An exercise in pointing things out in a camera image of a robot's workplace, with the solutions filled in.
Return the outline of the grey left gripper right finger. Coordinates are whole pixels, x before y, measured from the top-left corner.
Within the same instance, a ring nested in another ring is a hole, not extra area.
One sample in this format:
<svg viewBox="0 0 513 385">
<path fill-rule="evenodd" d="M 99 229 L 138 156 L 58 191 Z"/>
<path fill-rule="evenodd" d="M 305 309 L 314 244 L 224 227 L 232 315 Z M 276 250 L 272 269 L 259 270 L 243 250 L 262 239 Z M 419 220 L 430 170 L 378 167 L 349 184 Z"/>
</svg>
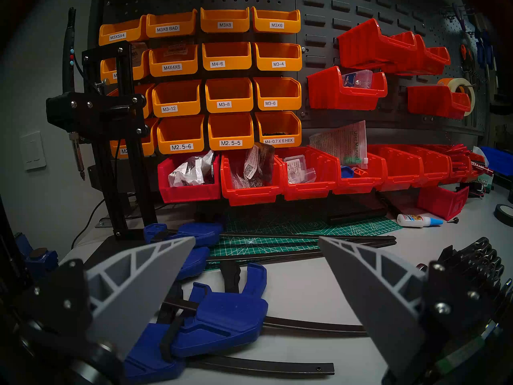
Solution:
<svg viewBox="0 0 513 385">
<path fill-rule="evenodd" d="M 384 378 L 466 378 L 487 352 L 492 305 L 445 263 L 427 271 L 383 249 L 328 237 L 319 247 L 387 363 Z"/>
</svg>

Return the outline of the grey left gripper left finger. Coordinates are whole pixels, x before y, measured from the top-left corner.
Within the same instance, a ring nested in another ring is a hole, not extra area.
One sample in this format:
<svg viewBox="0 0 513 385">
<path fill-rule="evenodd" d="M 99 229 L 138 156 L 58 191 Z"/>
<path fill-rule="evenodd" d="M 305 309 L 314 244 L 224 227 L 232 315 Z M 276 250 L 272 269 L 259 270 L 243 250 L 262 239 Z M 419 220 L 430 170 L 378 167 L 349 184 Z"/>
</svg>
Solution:
<svg viewBox="0 0 513 385">
<path fill-rule="evenodd" d="M 22 316 L 66 343 L 106 341 L 125 358 L 194 246 L 183 237 L 134 247 L 88 270 L 65 261 L 22 293 Z"/>
</svg>

